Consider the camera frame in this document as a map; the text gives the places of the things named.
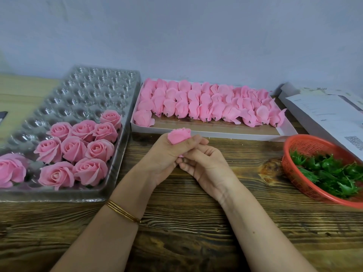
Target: qr code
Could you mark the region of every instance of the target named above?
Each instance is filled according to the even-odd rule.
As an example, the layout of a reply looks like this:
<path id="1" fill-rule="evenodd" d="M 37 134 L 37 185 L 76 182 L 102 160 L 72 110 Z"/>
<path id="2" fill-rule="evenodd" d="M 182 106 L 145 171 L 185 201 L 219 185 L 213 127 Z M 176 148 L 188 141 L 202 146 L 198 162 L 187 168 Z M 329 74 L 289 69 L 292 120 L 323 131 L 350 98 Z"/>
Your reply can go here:
<path id="1" fill-rule="evenodd" d="M 346 140 L 348 140 L 350 143 L 352 143 L 354 146 L 356 146 L 356 148 L 360 151 L 363 151 L 363 141 L 361 141 L 358 137 L 356 136 L 345 136 L 344 137 Z"/>

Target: bracelet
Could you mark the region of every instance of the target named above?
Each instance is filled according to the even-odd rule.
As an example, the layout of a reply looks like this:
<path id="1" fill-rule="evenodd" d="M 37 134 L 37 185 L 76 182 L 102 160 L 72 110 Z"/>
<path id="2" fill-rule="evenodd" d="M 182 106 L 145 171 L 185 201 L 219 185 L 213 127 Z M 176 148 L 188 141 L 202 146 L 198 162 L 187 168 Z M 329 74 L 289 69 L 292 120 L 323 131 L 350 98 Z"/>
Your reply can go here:
<path id="1" fill-rule="evenodd" d="M 141 220 L 139 220 L 138 218 L 135 218 L 133 215 L 130 215 L 128 212 L 123 210 L 120 206 L 118 206 L 116 203 L 114 203 L 110 199 L 106 202 L 106 205 L 108 207 L 110 207 L 112 210 L 114 210 L 116 213 L 123 215 L 124 217 L 132 220 L 133 222 L 136 222 L 137 224 L 141 223 Z"/>

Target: paper document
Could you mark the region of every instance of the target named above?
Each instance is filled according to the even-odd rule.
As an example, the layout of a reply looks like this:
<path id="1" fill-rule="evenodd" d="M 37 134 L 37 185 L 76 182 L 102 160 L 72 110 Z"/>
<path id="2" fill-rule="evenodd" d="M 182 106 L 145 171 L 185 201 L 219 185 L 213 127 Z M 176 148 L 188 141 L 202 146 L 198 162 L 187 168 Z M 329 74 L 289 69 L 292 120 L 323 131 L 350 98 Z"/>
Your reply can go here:
<path id="1" fill-rule="evenodd" d="M 344 147 L 363 160 L 363 113 L 338 95 L 287 97 Z"/>

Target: white wall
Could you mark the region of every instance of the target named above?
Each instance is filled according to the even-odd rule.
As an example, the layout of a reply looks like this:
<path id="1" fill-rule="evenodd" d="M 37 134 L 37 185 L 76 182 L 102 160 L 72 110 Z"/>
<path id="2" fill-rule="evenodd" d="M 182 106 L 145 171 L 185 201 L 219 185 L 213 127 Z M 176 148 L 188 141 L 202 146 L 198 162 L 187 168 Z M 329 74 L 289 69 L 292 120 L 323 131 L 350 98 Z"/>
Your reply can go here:
<path id="1" fill-rule="evenodd" d="M 73 64 L 273 90 L 363 95 L 363 0 L 0 0 L 0 71 Z"/>

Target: red basket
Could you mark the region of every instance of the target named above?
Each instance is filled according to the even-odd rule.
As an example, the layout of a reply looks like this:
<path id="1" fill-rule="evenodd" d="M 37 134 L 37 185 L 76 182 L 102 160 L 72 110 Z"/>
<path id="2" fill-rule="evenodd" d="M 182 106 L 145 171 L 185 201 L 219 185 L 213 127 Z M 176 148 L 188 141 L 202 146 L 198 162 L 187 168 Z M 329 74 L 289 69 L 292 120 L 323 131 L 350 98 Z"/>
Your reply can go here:
<path id="1" fill-rule="evenodd" d="M 360 190 L 359 194 L 348 200 L 338 198 L 325 192 L 308 180 L 293 163 L 290 152 L 295 150 L 300 154 L 309 156 L 316 155 L 317 153 L 333 154 L 335 158 L 342 159 L 344 165 L 351 164 L 354 161 L 361 164 L 360 160 L 350 152 L 324 139 L 308 134 L 297 134 L 289 137 L 285 141 L 282 168 L 295 187 L 308 197 L 326 203 L 337 203 L 363 209 L 363 189 Z"/>

